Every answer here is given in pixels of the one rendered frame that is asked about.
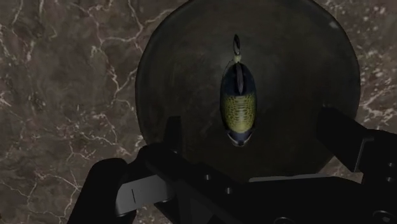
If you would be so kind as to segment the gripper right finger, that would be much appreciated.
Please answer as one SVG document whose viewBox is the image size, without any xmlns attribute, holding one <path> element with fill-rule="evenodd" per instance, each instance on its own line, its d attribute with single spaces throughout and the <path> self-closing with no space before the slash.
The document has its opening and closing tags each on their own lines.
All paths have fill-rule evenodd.
<svg viewBox="0 0 397 224">
<path fill-rule="evenodd" d="M 361 184 L 397 198 L 397 134 L 368 129 L 335 108 L 320 110 L 317 139 L 351 172 L 363 174 Z"/>
</svg>

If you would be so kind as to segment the dark round plate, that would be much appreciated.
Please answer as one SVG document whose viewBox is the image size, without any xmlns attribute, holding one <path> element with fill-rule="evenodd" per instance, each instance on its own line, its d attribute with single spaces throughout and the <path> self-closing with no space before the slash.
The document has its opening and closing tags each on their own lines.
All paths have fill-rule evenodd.
<svg viewBox="0 0 397 224">
<path fill-rule="evenodd" d="M 240 37 L 254 76 L 257 123 L 236 147 L 219 111 L 223 71 Z M 144 140 L 164 136 L 179 116 L 183 155 L 246 181 L 320 171 L 331 153 L 315 138 L 324 104 L 354 118 L 359 64 L 347 34 L 313 0 L 189 0 L 155 29 L 136 76 L 136 111 Z"/>
</svg>

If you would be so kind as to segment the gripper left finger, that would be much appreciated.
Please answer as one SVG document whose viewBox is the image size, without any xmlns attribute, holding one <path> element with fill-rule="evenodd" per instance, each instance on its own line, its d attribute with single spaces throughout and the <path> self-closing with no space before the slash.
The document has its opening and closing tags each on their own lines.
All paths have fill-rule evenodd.
<svg viewBox="0 0 397 224">
<path fill-rule="evenodd" d="M 181 133 L 180 117 L 170 117 L 164 140 L 143 147 L 133 162 L 96 162 L 67 224 L 132 224 L 148 204 L 172 224 L 245 224 L 237 184 L 179 155 Z"/>
</svg>

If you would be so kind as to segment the yellow and blue fish figure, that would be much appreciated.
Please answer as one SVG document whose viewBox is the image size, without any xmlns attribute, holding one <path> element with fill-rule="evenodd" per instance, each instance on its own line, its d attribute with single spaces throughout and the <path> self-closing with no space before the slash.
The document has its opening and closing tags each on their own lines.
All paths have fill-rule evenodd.
<svg viewBox="0 0 397 224">
<path fill-rule="evenodd" d="M 227 64 L 220 86 L 219 108 L 225 132 L 234 146 L 243 147 L 255 126 L 257 92 L 254 77 L 241 62 L 240 38 L 233 37 L 233 59 Z"/>
</svg>

